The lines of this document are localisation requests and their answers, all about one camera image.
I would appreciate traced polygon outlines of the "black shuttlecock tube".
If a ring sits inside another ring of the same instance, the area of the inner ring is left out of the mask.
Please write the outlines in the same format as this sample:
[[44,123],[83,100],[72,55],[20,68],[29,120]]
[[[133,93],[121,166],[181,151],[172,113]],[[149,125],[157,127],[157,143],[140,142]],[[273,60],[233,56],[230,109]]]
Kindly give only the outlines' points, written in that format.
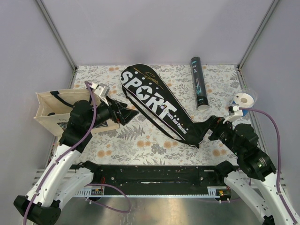
[[206,111],[209,108],[206,85],[204,81],[203,68],[200,57],[196,56],[190,60],[193,87],[195,92],[195,104],[199,111]]

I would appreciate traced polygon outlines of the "black sport racket cover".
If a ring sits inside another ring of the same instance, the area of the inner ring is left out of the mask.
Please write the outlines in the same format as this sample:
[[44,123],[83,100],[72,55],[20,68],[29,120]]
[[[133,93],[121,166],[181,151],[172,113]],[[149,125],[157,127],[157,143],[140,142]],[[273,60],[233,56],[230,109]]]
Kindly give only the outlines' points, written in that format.
[[193,122],[185,108],[157,72],[145,64],[135,64],[121,72],[125,97],[163,134],[180,143],[199,148],[208,130],[219,118]]

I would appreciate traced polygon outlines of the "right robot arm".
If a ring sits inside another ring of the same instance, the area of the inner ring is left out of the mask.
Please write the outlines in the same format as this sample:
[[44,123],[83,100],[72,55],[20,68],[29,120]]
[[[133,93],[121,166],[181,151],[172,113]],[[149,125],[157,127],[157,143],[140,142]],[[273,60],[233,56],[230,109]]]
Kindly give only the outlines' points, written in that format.
[[259,192],[243,180],[238,171],[225,161],[216,166],[214,182],[229,186],[252,210],[263,225],[298,225],[300,217],[280,185],[279,170],[270,157],[258,148],[258,136],[249,124],[235,127],[224,118],[211,116],[210,140],[220,140],[237,157],[239,168]]

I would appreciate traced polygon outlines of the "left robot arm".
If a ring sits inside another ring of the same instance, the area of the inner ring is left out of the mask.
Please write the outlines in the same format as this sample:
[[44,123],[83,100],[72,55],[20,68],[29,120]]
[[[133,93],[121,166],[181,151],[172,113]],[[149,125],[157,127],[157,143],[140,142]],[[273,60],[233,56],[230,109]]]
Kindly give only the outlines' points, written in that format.
[[87,100],[75,102],[67,128],[49,165],[34,187],[14,200],[14,206],[23,216],[23,224],[28,220],[38,225],[55,224],[63,208],[78,191],[88,184],[100,183],[100,166],[92,162],[83,163],[66,182],[63,178],[93,137],[91,130],[96,125],[107,120],[126,125],[137,114],[138,111],[128,109],[127,104],[114,100],[109,105],[101,103],[99,106]]

